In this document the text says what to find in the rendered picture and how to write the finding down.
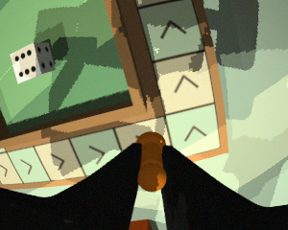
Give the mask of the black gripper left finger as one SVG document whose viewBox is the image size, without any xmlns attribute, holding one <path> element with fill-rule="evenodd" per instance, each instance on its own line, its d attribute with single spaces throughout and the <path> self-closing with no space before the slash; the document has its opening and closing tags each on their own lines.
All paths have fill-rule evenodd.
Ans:
<svg viewBox="0 0 288 230">
<path fill-rule="evenodd" d="M 0 187 L 0 230 L 129 230 L 143 143 L 133 142 L 97 172 L 58 195 Z"/>
</svg>

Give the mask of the orange-brown game pawn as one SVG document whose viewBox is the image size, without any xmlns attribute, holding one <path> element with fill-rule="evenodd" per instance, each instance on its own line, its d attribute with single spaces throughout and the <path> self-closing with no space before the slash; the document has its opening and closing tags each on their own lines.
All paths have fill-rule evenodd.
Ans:
<svg viewBox="0 0 288 230">
<path fill-rule="evenodd" d="M 162 147 L 166 145 L 166 141 L 156 131 L 145 131 L 136 142 L 143 143 L 137 183 L 145 192 L 160 191 L 167 180 L 167 172 L 163 169 L 162 161 Z"/>
</svg>

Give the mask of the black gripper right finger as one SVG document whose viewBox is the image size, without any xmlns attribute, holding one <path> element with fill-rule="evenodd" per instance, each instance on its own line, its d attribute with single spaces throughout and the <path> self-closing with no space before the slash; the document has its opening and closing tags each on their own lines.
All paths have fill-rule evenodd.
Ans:
<svg viewBox="0 0 288 230">
<path fill-rule="evenodd" d="M 172 146 L 162 147 L 167 230 L 288 230 L 288 204 L 263 207 L 234 192 Z"/>
</svg>

